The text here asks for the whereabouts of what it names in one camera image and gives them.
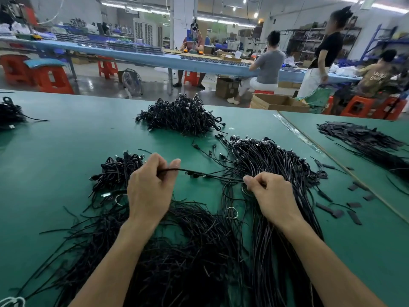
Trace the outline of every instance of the shoe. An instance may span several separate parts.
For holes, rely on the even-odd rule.
[[[238,106],[240,101],[234,100],[234,98],[228,98],[228,103],[234,103],[236,106]]]

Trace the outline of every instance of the gray t-shirt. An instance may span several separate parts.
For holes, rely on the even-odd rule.
[[[282,51],[266,51],[254,64],[260,68],[257,82],[261,84],[278,84],[279,71],[284,63],[285,54]]]

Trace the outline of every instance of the orange stool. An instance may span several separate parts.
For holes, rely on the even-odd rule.
[[[362,108],[359,111],[355,111],[356,105],[362,104]],[[345,109],[340,113],[340,116],[350,117],[368,117],[368,113],[373,105],[373,99],[354,96]]]
[[[267,94],[267,95],[274,95],[274,92],[268,92],[266,90],[255,90],[255,94]]]
[[[32,70],[41,92],[56,94],[74,94],[71,84],[61,66],[44,66]],[[52,73],[54,82],[51,82],[49,73]]]
[[[0,65],[4,68],[6,81],[8,84],[16,82],[26,82],[34,86],[34,80],[30,68],[24,63],[29,60],[23,55],[3,55],[0,57]]]
[[[117,63],[111,60],[114,60],[113,58],[109,57],[104,57],[104,56],[98,56],[98,58],[105,59],[108,61],[103,61],[101,66],[101,61],[98,60],[98,71],[99,71],[99,76],[101,76],[101,73],[104,73],[105,79],[109,80],[110,76],[114,76],[115,73],[118,73],[118,66]]]
[[[389,112],[390,106],[397,101],[396,97],[387,98],[384,103],[382,103],[376,111],[372,114],[371,118],[383,119],[386,114]],[[395,121],[402,113],[403,108],[405,107],[407,100],[401,99],[396,106],[392,109],[391,113],[385,118],[390,121]]]
[[[330,98],[328,99],[327,105],[325,106],[321,114],[331,115],[331,109],[333,105],[334,105],[334,97],[330,96]]]
[[[184,80],[183,80],[183,84],[187,82],[190,82],[190,84],[192,86],[197,86],[197,83],[199,83],[199,77],[197,76],[197,72],[190,72],[189,71],[189,75],[187,75],[188,71],[184,72]]]

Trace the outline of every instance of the white pants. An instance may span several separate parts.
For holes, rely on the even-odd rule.
[[[238,95],[242,97],[250,89],[250,87],[255,90],[265,90],[266,92],[273,92],[279,87],[279,85],[259,83],[257,82],[257,77],[247,78],[241,81],[240,88],[238,89]]]
[[[325,71],[328,73],[329,68],[325,67]],[[301,84],[300,90],[298,91],[297,97],[305,98],[311,95],[314,90],[321,85],[321,74],[318,68],[308,69],[307,73],[304,75],[303,82]]]

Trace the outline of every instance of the blue cushion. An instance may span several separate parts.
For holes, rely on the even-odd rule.
[[[24,63],[30,68],[38,68],[38,67],[44,67],[44,66],[65,66],[65,63],[58,60],[58,59],[53,59],[53,58],[43,58],[43,59],[29,59],[24,61]]]

